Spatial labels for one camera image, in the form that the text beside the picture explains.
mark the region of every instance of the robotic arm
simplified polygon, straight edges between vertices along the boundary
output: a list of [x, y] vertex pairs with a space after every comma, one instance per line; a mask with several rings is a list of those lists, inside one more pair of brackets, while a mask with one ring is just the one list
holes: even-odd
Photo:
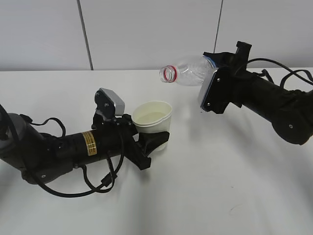
[[[307, 70], [292, 71], [269, 59], [248, 61], [251, 45], [238, 42], [236, 53], [204, 53], [216, 64], [216, 69], [205, 79], [198, 97], [201, 108], [207, 112], [222, 114], [231, 102], [243, 105], [271, 122], [276, 133], [293, 144], [304, 144], [313, 135], [313, 91], [287, 91], [283, 88], [291, 75], [313, 85]], [[281, 85], [273, 83], [266, 70], [262, 74], [248, 72], [248, 63], [265, 60], [276, 63], [290, 74], [282, 79]], [[309, 80], [298, 75], [304, 71]], [[168, 132], [138, 134], [132, 118], [124, 114], [125, 104], [113, 91], [101, 88], [95, 95], [97, 105], [92, 130], [66, 135], [63, 124], [57, 118], [49, 118], [43, 124], [35, 124], [25, 115], [8, 114], [0, 105], [0, 159], [22, 173], [23, 179], [60, 197], [81, 197], [95, 192], [106, 193], [114, 186], [124, 156], [140, 170], [150, 167], [149, 154], [167, 142]], [[32, 125], [44, 125], [49, 120], [58, 122], [63, 134], [55, 137], [37, 132]], [[121, 155], [116, 169], [111, 157]], [[106, 160], [110, 172], [97, 187], [87, 177], [87, 164]], [[75, 194], [56, 192], [45, 184], [59, 176], [82, 168], [89, 191]]]
[[[92, 130], [67, 135], [65, 127], [57, 118], [63, 131], [61, 137], [37, 132], [32, 119], [25, 115], [8, 114], [0, 106], [0, 158], [18, 169], [22, 178], [30, 184], [38, 184], [46, 191], [61, 197], [86, 196], [94, 192], [105, 193], [111, 190], [117, 177], [124, 156], [140, 170], [150, 167], [149, 154], [169, 139], [168, 132], [155, 134], [139, 133], [135, 142], [133, 136], [138, 134], [132, 118], [124, 114], [125, 104], [111, 90], [103, 89], [95, 95], [97, 104], [93, 117]], [[121, 155], [116, 169], [113, 169], [111, 157]], [[110, 173], [98, 187], [94, 187], [87, 177], [87, 164], [106, 159]], [[90, 191], [65, 194], [48, 188], [45, 184], [59, 176], [82, 168], [84, 180]]]
[[218, 69], [212, 71], [201, 87], [198, 97], [201, 108], [222, 114], [230, 102], [239, 108], [244, 105], [270, 121], [276, 133], [285, 141], [304, 144], [313, 135], [313, 91], [287, 91], [283, 85], [293, 74], [312, 85], [311, 74], [307, 70], [301, 70], [311, 80], [307, 81], [296, 71], [284, 67], [291, 73], [283, 78], [281, 86], [277, 86], [267, 71], [264, 75], [269, 81], [261, 78], [260, 74], [248, 72], [246, 65], [257, 60], [278, 62], [269, 59], [248, 61], [251, 45], [238, 42], [237, 48], [234, 54], [204, 53], [204, 56], [215, 62]]

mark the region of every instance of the cable connector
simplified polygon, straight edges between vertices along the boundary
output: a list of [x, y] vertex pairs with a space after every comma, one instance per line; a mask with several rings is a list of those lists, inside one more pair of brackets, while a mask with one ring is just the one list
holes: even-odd
[[112, 183], [112, 178], [111, 178], [111, 174], [108, 173], [102, 180], [101, 183], [103, 183], [106, 187], [110, 185], [110, 183]]

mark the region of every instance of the cup rim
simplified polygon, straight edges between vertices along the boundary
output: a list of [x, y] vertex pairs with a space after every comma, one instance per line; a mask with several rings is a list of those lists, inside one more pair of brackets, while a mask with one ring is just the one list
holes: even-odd
[[169, 112], [167, 115], [165, 115], [164, 117], [161, 117], [160, 119], [158, 119], [158, 120], [156, 120], [156, 121], [153, 121], [153, 122], [150, 122], [150, 123], [148, 123], [148, 124], [139, 124], [139, 123], [135, 122], [135, 120], [133, 120], [133, 123], [134, 123], [136, 126], [138, 126], [138, 127], [152, 127], [152, 126], [155, 126], [155, 125], [160, 124], [161, 122], [163, 122], [164, 120], [168, 119], [168, 118], [172, 115], [173, 107], [172, 107], [169, 103], [167, 103], [167, 102], [165, 102], [165, 101], [161, 101], [161, 100], [152, 100], [152, 101], [148, 101], [148, 102], [146, 102], [146, 103], [143, 103], [143, 104], [139, 105], [139, 106], [134, 110], [133, 115], [134, 115], [134, 113], [136, 112], [136, 110], [137, 110], [138, 108], [140, 108], [142, 105], [145, 105], [145, 104], [148, 104], [148, 103], [153, 103], [153, 102], [158, 102], [158, 103], [167, 104], [167, 105], [171, 108], [170, 112]]

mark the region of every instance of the bottle neck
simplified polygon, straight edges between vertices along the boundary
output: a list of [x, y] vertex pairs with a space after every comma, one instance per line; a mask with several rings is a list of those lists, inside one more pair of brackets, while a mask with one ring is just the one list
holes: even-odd
[[177, 79], [177, 69], [168, 65], [160, 69], [160, 78], [162, 82], [172, 83]]

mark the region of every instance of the white wall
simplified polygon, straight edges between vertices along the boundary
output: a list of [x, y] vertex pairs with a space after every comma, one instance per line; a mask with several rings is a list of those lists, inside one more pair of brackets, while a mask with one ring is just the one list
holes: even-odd
[[311, 0], [224, 0], [217, 51], [235, 51], [236, 42], [244, 41], [252, 44], [250, 58], [313, 67], [312, 9]]
[[[80, 0], [95, 70], [158, 69], [213, 51], [221, 0]], [[313, 67], [310, 0], [224, 0], [217, 52]], [[76, 0], [2, 0], [0, 71], [90, 70]], [[254, 63], [252, 67], [274, 67]]]
[[2, 0], [0, 71], [90, 70], [76, 0]]
[[221, 0], [81, 0], [95, 70], [157, 69], [213, 50]]

